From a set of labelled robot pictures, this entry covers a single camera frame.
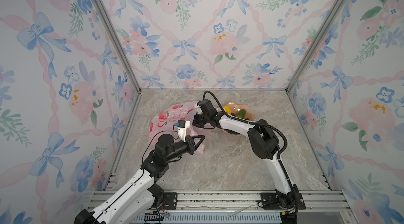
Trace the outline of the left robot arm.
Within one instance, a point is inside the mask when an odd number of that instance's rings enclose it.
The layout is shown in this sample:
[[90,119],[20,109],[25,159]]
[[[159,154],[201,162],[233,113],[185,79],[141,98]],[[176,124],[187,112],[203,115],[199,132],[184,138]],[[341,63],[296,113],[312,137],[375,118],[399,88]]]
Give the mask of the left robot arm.
[[74,223],[129,224],[145,210],[158,208],[164,190],[156,182],[168,171],[170,162],[184,154],[193,155],[204,139],[204,135],[186,136],[175,142],[172,135],[161,135],[132,179],[92,211],[82,210]]

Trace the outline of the pink fruit plate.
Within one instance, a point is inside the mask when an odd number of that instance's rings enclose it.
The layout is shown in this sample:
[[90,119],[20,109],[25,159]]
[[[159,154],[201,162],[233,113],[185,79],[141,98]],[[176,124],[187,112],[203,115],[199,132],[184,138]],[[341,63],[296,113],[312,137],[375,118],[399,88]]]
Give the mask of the pink fruit plate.
[[247,121],[255,121],[256,117],[249,111],[247,105],[237,105],[234,102],[230,102],[225,106],[220,106],[220,108],[223,108],[227,114],[219,121],[221,129],[232,135],[244,135],[247,137],[248,130],[253,125],[236,120],[236,118],[240,118]]

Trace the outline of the corner aluminium post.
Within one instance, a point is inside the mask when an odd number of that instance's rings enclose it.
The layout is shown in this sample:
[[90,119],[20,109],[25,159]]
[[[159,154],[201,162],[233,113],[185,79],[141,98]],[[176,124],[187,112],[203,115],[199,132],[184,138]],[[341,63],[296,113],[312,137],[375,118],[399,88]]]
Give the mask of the corner aluminium post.
[[314,41],[312,45],[307,49],[307,53],[303,56],[302,61],[299,63],[295,73],[292,75],[292,79],[289,82],[288,86],[285,88],[286,93],[289,95],[292,93],[295,86],[297,86],[297,82],[299,81],[300,76],[302,75],[305,67],[311,60],[312,56],[320,46],[320,43],[326,37],[329,29],[334,24],[336,16],[343,9],[343,6],[348,0],[334,0],[333,5],[331,6],[328,14],[326,15],[323,23],[321,24],[316,36],[314,37]]
[[103,1],[102,0],[92,0],[92,1],[95,4],[95,8],[101,18],[101,22],[102,22],[104,28],[106,29],[107,35],[110,38],[114,48],[116,49],[119,59],[122,61],[123,65],[124,65],[124,69],[126,70],[126,72],[128,74],[129,80],[131,81],[131,83],[133,84],[133,86],[136,90],[135,91],[136,94],[140,95],[141,88],[140,88],[138,81],[136,80],[135,74],[131,68],[130,61],[126,57],[123,47],[118,40],[117,33],[115,32],[113,23],[107,13],[107,9],[106,9]]

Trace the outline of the left corner aluminium post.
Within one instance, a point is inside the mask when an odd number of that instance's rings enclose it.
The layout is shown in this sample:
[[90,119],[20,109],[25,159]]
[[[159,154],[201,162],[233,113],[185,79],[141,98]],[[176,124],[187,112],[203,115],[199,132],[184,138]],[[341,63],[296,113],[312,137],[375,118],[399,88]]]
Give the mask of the left corner aluminium post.
[[129,80],[131,81],[131,83],[133,84],[133,86],[136,90],[135,91],[136,94],[140,95],[141,88],[140,88],[138,81],[136,80],[135,74],[131,68],[130,61],[126,57],[123,47],[118,40],[117,33],[115,32],[113,23],[107,13],[107,9],[106,9],[103,1],[102,0],[92,0],[92,1],[95,4],[95,8],[101,18],[101,22],[102,22],[104,28],[106,29],[107,35],[110,38],[114,48],[116,49],[119,59],[122,61],[123,65],[124,65],[124,69],[126,70],[126,72],[128,74]]

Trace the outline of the pink plastic bag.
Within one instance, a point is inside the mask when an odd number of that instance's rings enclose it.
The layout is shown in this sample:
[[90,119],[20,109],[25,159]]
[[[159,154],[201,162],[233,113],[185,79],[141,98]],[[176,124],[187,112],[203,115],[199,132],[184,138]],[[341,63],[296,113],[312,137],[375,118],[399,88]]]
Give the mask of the pink plastic bag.
[[[149,142],[151,141],[151,146],[154,147],[157,143],[158,136],[154,139],[153,137],[161,131],[168,130],[168,133],[173,133],[173,130],[177,131],[177,127],[174,126],[179,120],[190,121],[192,123],[194,116],[196,114],[197,102],[186,102],[175,104],[166,108],[160,114],[156,115],[150,122],[149,127]],[[187,135],[196,136],[202,135],[203,129],[197,128],[190,125],[187,129]]]

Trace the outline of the right corner aluminium post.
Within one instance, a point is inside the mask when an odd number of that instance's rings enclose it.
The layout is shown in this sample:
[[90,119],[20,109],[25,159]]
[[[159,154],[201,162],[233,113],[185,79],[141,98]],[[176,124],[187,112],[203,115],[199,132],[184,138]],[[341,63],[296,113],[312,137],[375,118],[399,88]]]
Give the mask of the right corner aluminium post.
[[297,86],[297,82],[299,81],[300,76],[302,75],[305,67],[311,60],[312,56],[320,46],[320,43],[326,37],[329,29],[334,24],[336,16],[343,9],[343,6],[348,0],[334,0],[333,5],[331,6],[328,14],[326,15],[323,23],[321,24],[316,36],[314,37],[314,41],[312,45],[307,49],[307,53],[303,56],[302,61],[299,63],[295,73],[292,75],[292,79],[289,82],[288,86],[285,88],[286,93],[289,95],[292,93],[295,86]]

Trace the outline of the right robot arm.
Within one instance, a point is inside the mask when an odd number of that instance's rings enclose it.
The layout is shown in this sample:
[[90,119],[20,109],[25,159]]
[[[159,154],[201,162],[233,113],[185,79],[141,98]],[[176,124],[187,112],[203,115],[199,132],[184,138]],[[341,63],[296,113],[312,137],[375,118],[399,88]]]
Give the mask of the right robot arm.
[[295,214],[306,208],[305,201],[297,185],[289,176],[281,159],[287,147],[285,135],[277,128],[261,119],[257,122],[238,118],[223,108],[217,110],[210,100],[205,99],[195,105],[197,113],[193,126],[202,128],[210,124],[231,134],[248,138],[253,153],[262,159],[275,183],[274,193],[261,193],[258,206],[264,209],[282,209],[285,214]]

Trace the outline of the yellow bell pepper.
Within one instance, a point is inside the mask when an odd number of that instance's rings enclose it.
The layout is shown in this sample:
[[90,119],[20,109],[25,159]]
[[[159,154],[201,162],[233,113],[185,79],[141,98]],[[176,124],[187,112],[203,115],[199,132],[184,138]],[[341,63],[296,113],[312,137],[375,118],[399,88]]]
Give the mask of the yellow bell pepper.
[[231,114],[231,110],[228,106],[223,106],[223,109],[226,113]]

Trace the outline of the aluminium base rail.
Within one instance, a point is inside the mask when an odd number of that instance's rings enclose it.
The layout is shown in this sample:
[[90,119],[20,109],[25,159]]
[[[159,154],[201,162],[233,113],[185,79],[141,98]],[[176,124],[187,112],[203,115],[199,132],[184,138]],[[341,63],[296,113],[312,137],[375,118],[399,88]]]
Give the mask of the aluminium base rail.
[[340,191],[164,190],[132,183],[97,192],[77,224],[355,224]]

